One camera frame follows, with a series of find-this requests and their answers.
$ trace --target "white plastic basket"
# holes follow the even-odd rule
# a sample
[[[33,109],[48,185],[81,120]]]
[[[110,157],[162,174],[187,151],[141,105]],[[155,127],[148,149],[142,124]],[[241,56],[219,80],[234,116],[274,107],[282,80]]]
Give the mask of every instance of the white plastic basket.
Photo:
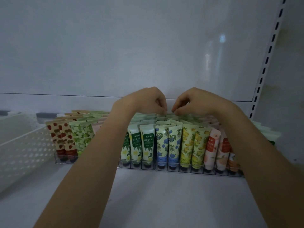
[[[0,192],[52,158],[55,148],[46,126],[36,115],[19,114],[0,120]]]

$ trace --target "clear plastic tray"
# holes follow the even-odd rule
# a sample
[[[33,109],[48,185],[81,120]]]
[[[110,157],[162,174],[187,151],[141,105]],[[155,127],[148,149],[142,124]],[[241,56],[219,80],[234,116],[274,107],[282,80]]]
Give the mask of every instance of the clear plastic tray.
[[[58,155],[54,153],[56,164],[74,164],[77,161],[78,156],[68,156],[68,155]],[[229,177],[245,177],[243,172],[239,168],[231,168],[227,165],[224,171],[219,171],[214,166],[204,166],[203,164],[195,168],[191,164],[180,164],[180,163],[168,163],[168,162],[157,162],[154,160],[149,164],[146,161],[140,161],[133,163],[132,160],[126,161],[120,159],[117,165],[118,168],[124,169],[138,169],[147,171],[169,171],[169,172],[180,172],[180,173],[190,173],[190,174],[207,174],[207,175],[217,175],[217,176],[229,176]]]

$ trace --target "white back panel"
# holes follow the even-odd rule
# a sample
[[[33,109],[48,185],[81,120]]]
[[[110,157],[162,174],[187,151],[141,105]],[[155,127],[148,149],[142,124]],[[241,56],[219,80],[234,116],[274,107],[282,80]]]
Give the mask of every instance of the white back panel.
[[[281,0],[5,0],[0,92],[251,101]]]

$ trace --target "right hand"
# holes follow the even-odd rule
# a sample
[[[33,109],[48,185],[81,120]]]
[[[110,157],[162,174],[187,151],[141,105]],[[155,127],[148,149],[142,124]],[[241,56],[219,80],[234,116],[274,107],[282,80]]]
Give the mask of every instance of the right hand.
[[[221,110],[221,107],[230,103],[229,100],[218,95],[193,87],[177,98],[172,112],[174,112],[175,115],[215,115]]]

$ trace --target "wall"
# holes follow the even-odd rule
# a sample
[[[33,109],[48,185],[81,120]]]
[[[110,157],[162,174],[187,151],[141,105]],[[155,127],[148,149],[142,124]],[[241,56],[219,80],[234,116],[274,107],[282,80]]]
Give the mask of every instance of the wall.
[[[287,0],[254,120],[282,132],[278,150],[304,164],[304,0]]]

